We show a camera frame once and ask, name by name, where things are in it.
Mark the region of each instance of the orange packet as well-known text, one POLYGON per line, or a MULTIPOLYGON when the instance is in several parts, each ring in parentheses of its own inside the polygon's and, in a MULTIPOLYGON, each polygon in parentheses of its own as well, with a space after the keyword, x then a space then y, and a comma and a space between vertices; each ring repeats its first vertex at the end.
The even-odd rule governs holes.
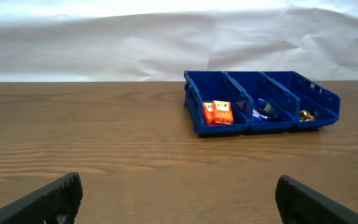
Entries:
POLYGON ((215 124, 233 124, 234 119, 230 102, 214 100, 213 105, 215 124))
POLYGON ((203 118, 206 125, 214 125, 214 106, 212 103, 203 103, 203 118))

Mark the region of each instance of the orange box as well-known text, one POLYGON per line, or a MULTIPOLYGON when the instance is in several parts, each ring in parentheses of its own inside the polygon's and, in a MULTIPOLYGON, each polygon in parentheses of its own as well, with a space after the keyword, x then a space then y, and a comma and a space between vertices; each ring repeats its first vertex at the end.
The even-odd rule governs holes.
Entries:
POLYGON ((206 125, 214 125, 214 106, 212 103, 203 103, 203 118, 206 125))
POLYGON ((233 124, 234 119, 230 102, 214 100, 213 105, 215 124, 233 124))

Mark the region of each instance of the white sheet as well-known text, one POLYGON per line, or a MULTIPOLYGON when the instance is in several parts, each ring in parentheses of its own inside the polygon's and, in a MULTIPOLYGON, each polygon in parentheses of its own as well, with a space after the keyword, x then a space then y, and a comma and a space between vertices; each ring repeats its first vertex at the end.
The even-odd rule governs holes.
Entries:
POLYGON ((358 2, 0 0, 0 82, 182 81, 184 70, 358 80, 358 2))

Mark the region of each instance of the orange and white package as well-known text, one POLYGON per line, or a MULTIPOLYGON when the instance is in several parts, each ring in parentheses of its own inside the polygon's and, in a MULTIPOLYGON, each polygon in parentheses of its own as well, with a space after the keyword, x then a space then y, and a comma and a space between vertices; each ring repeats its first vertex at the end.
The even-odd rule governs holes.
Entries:
POLYGON ((214 100, 213 105, 215 124, 233 124, 234 119, 230 102, 214 100))
POLYGON ((214 106, 212 103, 203 103, 203 118, 206 125, 214 125, 214 106))

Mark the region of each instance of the wooden table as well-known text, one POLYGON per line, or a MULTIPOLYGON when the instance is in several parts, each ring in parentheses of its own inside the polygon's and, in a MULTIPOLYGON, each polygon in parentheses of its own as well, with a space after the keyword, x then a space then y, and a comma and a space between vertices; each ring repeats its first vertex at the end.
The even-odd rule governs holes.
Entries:
POLYGON ((358 212, 358 82, 319 131, 199 138, 183 83, 0 83, 0 207, 79 172, 76 223, 280 223, 288 174, 358 212))

